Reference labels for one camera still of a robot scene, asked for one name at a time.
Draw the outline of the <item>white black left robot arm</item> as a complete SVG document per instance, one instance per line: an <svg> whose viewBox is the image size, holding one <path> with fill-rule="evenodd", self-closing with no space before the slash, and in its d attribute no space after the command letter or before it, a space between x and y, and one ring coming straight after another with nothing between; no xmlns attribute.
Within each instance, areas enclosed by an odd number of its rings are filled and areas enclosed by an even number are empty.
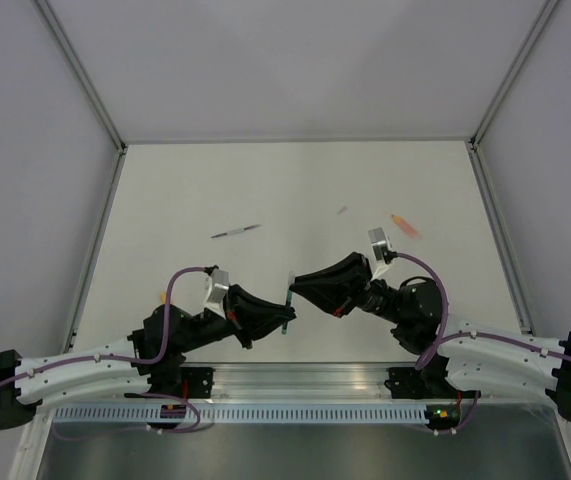
<svg viewBox="0 0 571 480"><path fill-rule="evenodd" d="M41 358L0 352L0 431L68 401L101 394L180 395L186 353L229 337L250 349L295 317L292 306L258 299L233 285L220 302L196 315L161 305L142 328L101 347Z"/></svg>

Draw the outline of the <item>clear pen cap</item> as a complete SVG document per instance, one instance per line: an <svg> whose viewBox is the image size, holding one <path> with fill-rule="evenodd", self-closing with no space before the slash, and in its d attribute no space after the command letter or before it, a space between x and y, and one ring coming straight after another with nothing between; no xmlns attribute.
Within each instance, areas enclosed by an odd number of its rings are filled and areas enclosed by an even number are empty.
<svg viewBox="0 0 571 480"><path fill-rule="evenodd" d="M291 286L294 284L296 279L296 274L293 271L289 272L289 277L288 277L288 284L287 284L287 295L291 296L292 295L292 291L291 291Z"/></svg>

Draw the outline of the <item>orange highlighter pen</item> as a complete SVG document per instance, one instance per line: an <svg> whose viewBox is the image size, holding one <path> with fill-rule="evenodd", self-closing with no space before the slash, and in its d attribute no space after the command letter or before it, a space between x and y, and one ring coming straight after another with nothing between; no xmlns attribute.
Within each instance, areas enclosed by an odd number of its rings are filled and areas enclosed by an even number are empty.
<svg viewBox="0 0 571 480"><path fill-rule="evenodd" d="M420 232L414 228L407 220L399 215L393 214L391 216L392 222L401 230L403 231L408 237L412 239L420 239L421 234Z"/></svg>

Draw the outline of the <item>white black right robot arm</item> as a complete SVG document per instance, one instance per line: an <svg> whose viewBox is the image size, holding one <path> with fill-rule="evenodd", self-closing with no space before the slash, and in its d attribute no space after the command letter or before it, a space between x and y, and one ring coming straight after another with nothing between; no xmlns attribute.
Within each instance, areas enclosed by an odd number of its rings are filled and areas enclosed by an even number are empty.
<svg viewBox="0 0 571 480"><path fill-rule="evenodd" d="M556 408L571 423L571 332L564 339L484 331L453 320L436 272L406 253L372 267L362 254L294 278L290 291L336 318L359 309L392 323L392 336L416 355L422 388L522 398Z"/></svg>

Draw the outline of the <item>green gel pen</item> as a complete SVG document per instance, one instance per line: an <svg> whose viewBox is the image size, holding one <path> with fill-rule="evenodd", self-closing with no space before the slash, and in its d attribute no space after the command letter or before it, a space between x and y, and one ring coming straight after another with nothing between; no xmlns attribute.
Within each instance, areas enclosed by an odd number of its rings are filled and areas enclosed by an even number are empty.
<svg viewBox="0 0 571 480"><path fill-rule="evenodd" d="M290 290L287 291L286 294L286 301L285 301L285 308L287 309L287 311L291 314L294 310L292 309L291 306L291 302L292 302L292 292ZM288 325L290 320L294 318L291 315L288 317L288 319L282 324L281 326L281 334L282 335L286 335L288 332Z"/></svg>

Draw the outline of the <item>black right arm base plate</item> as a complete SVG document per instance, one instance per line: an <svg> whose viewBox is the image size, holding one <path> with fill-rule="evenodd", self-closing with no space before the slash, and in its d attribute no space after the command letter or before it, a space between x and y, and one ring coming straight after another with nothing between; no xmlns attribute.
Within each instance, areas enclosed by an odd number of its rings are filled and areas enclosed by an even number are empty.
<svg viewBox="0 0 571 480"><path fill-rule="evenodd" d="M384 387L393 399L408 400L457 400L472 399L474 390L461 390L453 387L447 380L447 370L443 368L392 367L387 370L388 378Z"/></svg>

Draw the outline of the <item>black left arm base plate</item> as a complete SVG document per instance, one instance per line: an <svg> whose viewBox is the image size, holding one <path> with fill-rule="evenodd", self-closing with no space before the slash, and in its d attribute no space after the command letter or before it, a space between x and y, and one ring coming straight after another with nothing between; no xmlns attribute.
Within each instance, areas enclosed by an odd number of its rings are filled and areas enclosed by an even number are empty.
<svg viewBox="0 0 571 480"><path fill-rule="evenodd" d="M170 365L142 366L127 378L126 398L142 398L143 393L159 393L190 399L210 399L214 384L211 367Z"/></svg>

